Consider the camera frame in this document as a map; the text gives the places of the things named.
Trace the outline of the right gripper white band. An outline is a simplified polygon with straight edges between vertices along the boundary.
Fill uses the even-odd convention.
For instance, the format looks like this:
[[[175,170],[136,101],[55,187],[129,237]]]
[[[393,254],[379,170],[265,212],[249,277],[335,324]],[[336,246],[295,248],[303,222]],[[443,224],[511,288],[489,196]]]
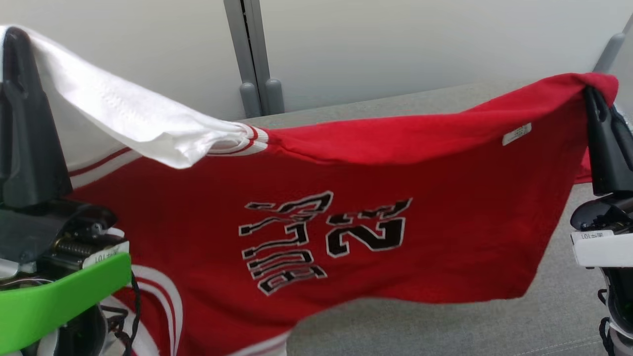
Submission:
[[[619,191],[633,190],[631,127],[617,106],[610,109],[596,88],[585,88],[584,99],[593,193],[603,197],[587,201],[573,212],[570,223],[574,228],[574,254],[583,267],[631,267],[633,198],[631,194],[612,194],[615,176]],[[617,145],[614,165],[613,135]]]

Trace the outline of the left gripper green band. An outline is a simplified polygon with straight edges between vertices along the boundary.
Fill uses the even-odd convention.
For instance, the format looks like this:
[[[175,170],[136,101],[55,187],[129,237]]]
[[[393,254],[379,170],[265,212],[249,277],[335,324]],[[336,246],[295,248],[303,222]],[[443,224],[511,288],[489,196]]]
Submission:
[[[108,208],[50,200],[1,206],[1,353],[105,354],[131,312],[104,300],[132,281],[128,241]]]

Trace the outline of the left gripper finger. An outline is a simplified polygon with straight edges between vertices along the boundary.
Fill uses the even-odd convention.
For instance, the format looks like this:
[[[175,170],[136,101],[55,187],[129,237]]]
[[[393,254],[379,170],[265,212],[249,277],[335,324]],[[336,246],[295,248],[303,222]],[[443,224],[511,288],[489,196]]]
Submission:
[[[3,39],[1,205],[27,208],[73,189],[29,35],[9,27]]]

